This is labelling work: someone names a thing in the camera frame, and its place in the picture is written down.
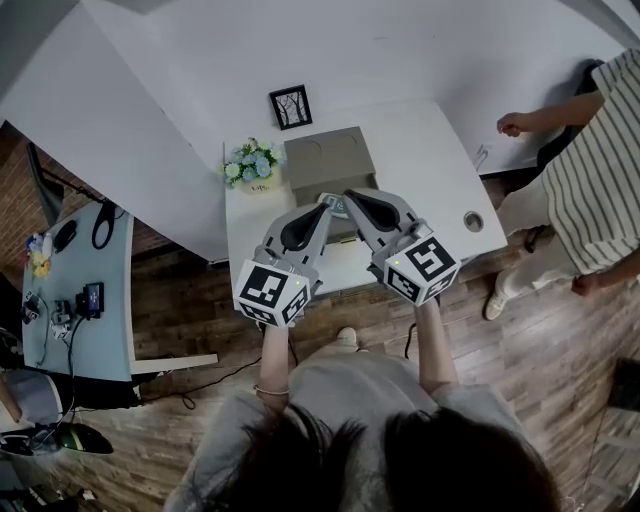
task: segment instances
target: human arm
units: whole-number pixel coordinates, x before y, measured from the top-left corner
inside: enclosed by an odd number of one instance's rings
[[[578,295],[588,297],[602,288],[634,279],[638,275],[640,275],[640,249],[636,249],[604,272],[576,277],[571,290]]]
[[[427,393],[433,393],[444,384],[457,383],[458,373],[453,364],[436,300],[430,299],[422,306],[416,307],[415,315],[420,386]]]
[[[262,361],[258,388],[271,393],[289,391],[289,329],[267,325],[262,342]],[[272,395],[256,390],[266,405],[282,411],[289,403],[289,394]]]
[[[9,386],[7,386],[2,375],[0,375],[0,402],[2,402],[7,409],[13,421],[19,423],[22,419],[22,409],[20,409],[20,406],[13,398],[11,391],[9,391]]]
[[[598,91],[574,96],[562,105],[534,112],[511,112],[498,121],[498,133],[518,137],[522,132],[551,131],[565,126],[585,126],[604,104]]]

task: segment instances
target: flower vase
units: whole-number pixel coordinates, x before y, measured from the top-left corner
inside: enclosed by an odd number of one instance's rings
[[[241,188],[247,194],[262,194],[280,188],[282,186],[282,170],[276,165],[271,168],[271,174],[266,178],[255,178],[251,181],[243,181]]]

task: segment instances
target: gray desk surface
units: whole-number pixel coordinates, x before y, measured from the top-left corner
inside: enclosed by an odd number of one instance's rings
[[[73,370],[76,376],[129,381],[130,350],[133,349],[131,328],[131,242],[133,217],[128,213],[115,221],[109,244],[101,251],[93,248],[91,233],[101,205],[91,203],[59,222],[49,231],[55,237],[69,220],[78,223],[78,234],[60,254],[51,258],[51,272],[44,278],[33,277],[30,268],[24,273],[24,295],[31,290],[46,301],[49,313],[55,300],[68,300],[74,309],[76,294],[85,285],[104,283],[105,307],[98,320],[85,320],[78,328],[73,344]],[[121,210],[116,209],[116,216]],[[106,232],[104,224],[98,232]],[[67,347],[56,340],[49,328],[46,310],[40,317],[23,325],[25,364],[36,367],[42,359],[45,332],[49,330],[47,357],[40,368],[56,373],[69,373]]]

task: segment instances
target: striped shirt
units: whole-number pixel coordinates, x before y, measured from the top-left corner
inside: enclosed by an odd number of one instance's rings
[[[542,175],[551,224],[582,274],[640,247],[640,52],[592,77],[603,107]]]

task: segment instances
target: beige pants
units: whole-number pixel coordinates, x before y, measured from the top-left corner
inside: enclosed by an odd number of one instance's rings
[[[507,236],[521,229],[551,224],[542,176],[538,176],[525,188],[509,194],[497,213]],[[496,281],[496,293],[504,299],[513,299],[538,290],[552,281],[572,278],[578,274],[564,245],[555,236],[547,247],[536,250],[516,267],[500,272]]]

